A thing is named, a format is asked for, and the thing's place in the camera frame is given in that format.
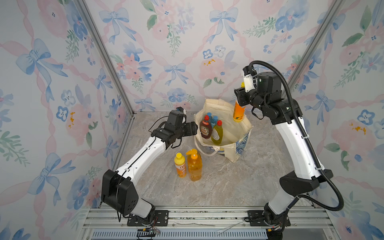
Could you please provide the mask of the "dark red Fairy bottle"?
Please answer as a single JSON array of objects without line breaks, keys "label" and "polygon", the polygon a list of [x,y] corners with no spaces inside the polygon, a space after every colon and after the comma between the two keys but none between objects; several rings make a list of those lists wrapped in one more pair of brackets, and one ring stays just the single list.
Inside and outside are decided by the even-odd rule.
[{"label": "dark red Fairy bottle", "polygon": [[209,139],[212,135],[212,126],[210,123],[210,116],[205,115],[200,123],[201,136],[204,139]]}]

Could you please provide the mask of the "yellow-green red cap bottle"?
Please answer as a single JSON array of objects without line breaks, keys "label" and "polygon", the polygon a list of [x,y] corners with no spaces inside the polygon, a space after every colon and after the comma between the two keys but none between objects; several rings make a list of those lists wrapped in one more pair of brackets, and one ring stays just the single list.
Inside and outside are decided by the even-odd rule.
[{"label": "yellow-green red cap bottle", "polygon": [[218,120],[212,130],[211,140],[217,146],[219,146],[223,140],[224,131],[222,124],[222,121]]}]

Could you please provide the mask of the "cream shopping bag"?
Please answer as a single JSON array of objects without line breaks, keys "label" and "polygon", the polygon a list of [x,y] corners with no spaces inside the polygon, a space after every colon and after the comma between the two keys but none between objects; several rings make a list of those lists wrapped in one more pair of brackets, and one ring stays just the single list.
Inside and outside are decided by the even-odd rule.
[{"label": "cream shopping bag", "polygon": [[244,117],[241,122],[233,119],[234,106],[224,100],[206,99],[203,108],[195,114],[195,122],[200,124],[207,113],[217,116],[223,123],[223,139],[217,145],[212,139],[205,139],[198,131],[194,138],[197,150],[207,156],[223,155],[231,162],[235,163],[243,155],[253,125]]}]

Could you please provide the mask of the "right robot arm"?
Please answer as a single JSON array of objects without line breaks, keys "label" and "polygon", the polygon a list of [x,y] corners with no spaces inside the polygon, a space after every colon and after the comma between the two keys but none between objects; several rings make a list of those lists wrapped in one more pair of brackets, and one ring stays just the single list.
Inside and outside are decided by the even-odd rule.
[{"label": "right robot arm", "polygon": [[306,144],[307,136],[300,127],[304,125],[302,111],[296,100],[282,98],[282,82],[273,72],[252,76],[243,72],[243,85],[235,89],[237,103],[252,106],[271,120],[282,136],[293,161],[294,170],[280,178],[280,188],[264,207],[261,217],[252,223],[263,221],[267,226],[276,226],[287,220],[287,211],[297,201],[298,195],[311,192],[325,182]]}]

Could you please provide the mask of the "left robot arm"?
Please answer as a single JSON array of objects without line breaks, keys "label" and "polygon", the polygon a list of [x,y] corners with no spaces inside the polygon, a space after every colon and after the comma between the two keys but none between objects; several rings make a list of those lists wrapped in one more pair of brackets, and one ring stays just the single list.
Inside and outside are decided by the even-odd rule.
[{"label": "left robot arm", "polygon": [[195,136],[198,125],[187,122],[186,110],[172,110],[166,122],[151,132],[144,146],[117,170],[108,170],[103,175],[101,202],[116,210],[120,217],[130,214],[151,223],[156,207],[139,197],[136,185],[152,162],[183,137]]}]

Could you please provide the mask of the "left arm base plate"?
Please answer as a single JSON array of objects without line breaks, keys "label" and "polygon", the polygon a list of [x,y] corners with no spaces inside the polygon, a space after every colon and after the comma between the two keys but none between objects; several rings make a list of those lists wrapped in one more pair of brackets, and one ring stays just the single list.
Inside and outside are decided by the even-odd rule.
[{"label": "left arm base plate", "polygon": [[168,210],[154,210],[149,213],[146,218],[139,217],[137,215],[130,214],[128,216],[127,226],[128,227],[166,227],[169,221]]}]

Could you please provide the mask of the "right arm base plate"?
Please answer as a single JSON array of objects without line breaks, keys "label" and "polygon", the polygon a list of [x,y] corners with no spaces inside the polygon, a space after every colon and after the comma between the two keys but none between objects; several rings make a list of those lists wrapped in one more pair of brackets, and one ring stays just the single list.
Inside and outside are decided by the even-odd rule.
[{"label": "right arm base plate", "polygon": [[285,227],[291,226],[288,212],[285,211],[280,215],[265,210],[249,210],[244,218],[246,223],[250,223],[252,227]]}]

